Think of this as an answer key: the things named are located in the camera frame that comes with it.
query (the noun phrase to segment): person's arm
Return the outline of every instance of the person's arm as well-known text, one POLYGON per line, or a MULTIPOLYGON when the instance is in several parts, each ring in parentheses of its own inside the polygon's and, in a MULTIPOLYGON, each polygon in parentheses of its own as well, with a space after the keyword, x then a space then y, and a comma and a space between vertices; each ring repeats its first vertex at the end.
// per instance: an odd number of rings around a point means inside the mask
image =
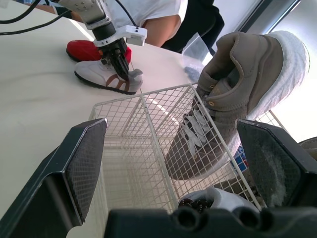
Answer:
POLYGON ((146 20, 142 26, 148 30, 148 36, 145 42, 150 45, 161 47, 165 41, 168 40, 170 35, 173 34, 179 21, 179 15, 146 20))
MULTIPOLYGON (((46 6, 46 5, 37 5, 35 8, 42 10, 42 11, 47 11, 49 13, 53 13, 53 14, 57 14, 58 15, 58 10, 59 9, 64 9, 64 11, 67 11, 67 9, 65 7, 53 7, 53 6, 46 6)), ((79 22, 83 22, 83 20, 81 19, 81 17, 79 16, 78 13, 76 12, 71 12, 69 18, 71 17, 71 19, 75 20, 75 21, 79 21, 79 22)))
POLYGON ((42 10, 42 11, 47 11, 49 13, 56 14, 54 7, 52 6, 46 6, 46 5, 37 5, 35 8, 42 10))

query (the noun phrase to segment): robotic arm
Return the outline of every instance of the robotic arm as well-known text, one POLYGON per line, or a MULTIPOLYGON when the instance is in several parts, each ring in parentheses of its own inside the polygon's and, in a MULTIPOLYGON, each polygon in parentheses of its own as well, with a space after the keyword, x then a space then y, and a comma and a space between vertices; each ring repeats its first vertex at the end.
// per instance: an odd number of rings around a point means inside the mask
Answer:
POLYGON ((115 29, 107 4, 104 0, 51 0, 78 13, 87 29, 92 30, 103 64, 111 64, 117 74, 128 80, 128 63, 124 57, 127 43, 143 46, 147 30, 137 26, 123 26, 115 29))

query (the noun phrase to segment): cable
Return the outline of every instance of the cable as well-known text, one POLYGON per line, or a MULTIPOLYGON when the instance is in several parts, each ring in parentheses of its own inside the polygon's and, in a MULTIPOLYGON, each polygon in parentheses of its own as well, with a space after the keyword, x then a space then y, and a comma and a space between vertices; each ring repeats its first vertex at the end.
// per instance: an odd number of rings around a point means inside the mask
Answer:
POLYGON ((123 9, 123 10, 125 11, 125 13, 128 15, 128 17, 130 18, 132 24, 133 24, 134 26, 138 26, 138 25, 135 23, 135 21, 133 20, 132 16, 131 16, 131 15, 129 14, 129 12, 127 11, 127 9, 125 9, 124 5, 123 5, 119 0, 115 0, 115 1, 120 5, 120 7, 122 7, 122 9, 123 9))
POLYGON ((26 17, 28 14, 30 14, 31 11, 33 11, 33 9, 36 7, 36 5, 40 2, 41 0, 35 0, 31 5, 30 7, 24 12, 22 13, 21 15, 13 18, 13 19, 10 19, 10 20, 0 20, 0 24, 11 24, 11 23, 14 23, 14 22, 17 22, 21 19, 23 19, 24 17, 26 17))
POLYGON ((62 13, 61 15, 59 15, 58 17, 56 17, 56 18, 54 18, 53 20, 51 20, 51 21, 49 21, 49 22, 47 22, 47 23, 44 23, 44 24, 42 24, 42 25, 34 26, 34 27, 31 27, 31 28, 27 28, 27 29, 19 30, 19 31, 0 32, 0 36, 8 36, 8 35, 21 34, 21 33, 25 33, 25 32, 28 32, 28 31, 33 31, 33 30, 36 30, 36 29, 39 29, 39 28, 42 28, 42 27, 51 25, 52 23, 56 22, 57 20, 59 20, 59 19, 62 18, 64 15, 68 14, 69 12, 71 12, 71 11, 63 12, 63 13, 62 13))

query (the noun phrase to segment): white wire basket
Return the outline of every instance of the white wire basket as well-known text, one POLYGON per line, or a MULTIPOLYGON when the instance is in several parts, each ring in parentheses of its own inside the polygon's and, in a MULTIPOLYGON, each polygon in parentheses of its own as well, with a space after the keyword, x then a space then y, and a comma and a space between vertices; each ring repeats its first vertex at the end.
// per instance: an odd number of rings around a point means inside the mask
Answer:
MULTIPOLYGON (((223 148, 225 163, 219 168, 212 166, 209 170, 212 173, 207 177, 170 178, 165 158, 184 114, 192 109, 193 98, 198 97, 195 87, 186 84, 94 106, 90 119, 107 118, 109 123, 100 179, 92 203, 101 235, 110 209, 163 208, 172 212, 184 195, 215 184, 233 193, 233 186, 239 186, 238 195, 260 208, 207 111, 202 114, 209 116, 205 117, 206 125, 223 148), (220 183, 229 179, 226 185, 220 183)), ((271 112, 258 121, 281 126, 271 112)))

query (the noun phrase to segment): white table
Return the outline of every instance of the white table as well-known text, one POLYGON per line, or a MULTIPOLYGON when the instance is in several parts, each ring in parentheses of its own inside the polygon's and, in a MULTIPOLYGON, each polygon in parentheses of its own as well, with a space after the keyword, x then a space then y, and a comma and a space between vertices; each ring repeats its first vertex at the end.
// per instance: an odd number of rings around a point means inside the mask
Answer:
MULTIPOLYGON (((7 9, 0 8, 0 19, 14 18, 26 8, 11 1, 7 9)), ((0 32, 29 28, 55 17, 35 9, 19 22, 0 25, 0 32)), ((66 18, 32 32, 0 36, 0 217, 41 160, 72 126, 88 119, 94 104, 124 97, 77 79, 75 62, 65 52, 71 40, 87 37, 66 18)), ((189 82, 180 54, 150 45, 131 48, 133 66, 144 72, 142 92, 189 82)), ((70 235, 89 234, 82 227, 70 235)))

